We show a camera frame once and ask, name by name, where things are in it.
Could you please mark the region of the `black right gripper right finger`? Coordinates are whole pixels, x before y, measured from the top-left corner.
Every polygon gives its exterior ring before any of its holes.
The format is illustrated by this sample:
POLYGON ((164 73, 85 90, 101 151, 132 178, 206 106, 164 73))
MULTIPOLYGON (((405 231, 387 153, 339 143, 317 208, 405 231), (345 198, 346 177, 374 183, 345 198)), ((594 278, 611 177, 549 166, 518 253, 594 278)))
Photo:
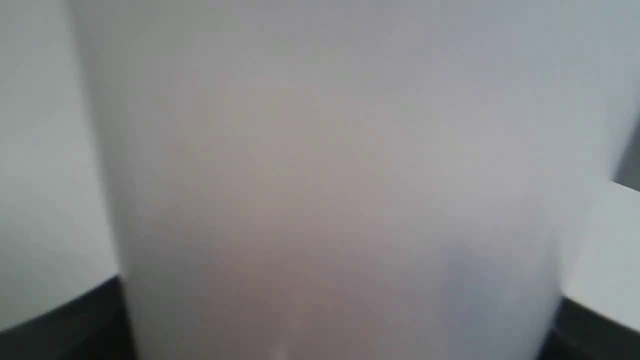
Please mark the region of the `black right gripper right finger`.
POLYGON ((564 297, 539 360, 638 360, 638 331, 564 297))

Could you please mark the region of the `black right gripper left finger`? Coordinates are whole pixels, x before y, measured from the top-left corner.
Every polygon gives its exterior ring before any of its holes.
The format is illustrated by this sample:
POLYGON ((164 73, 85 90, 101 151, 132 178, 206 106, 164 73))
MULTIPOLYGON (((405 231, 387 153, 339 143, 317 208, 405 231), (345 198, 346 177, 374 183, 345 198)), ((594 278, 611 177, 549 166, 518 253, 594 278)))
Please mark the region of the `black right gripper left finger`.
POLYGON ((2 360, 137 360, 122 282, 85 294, 1 331, 2 360))

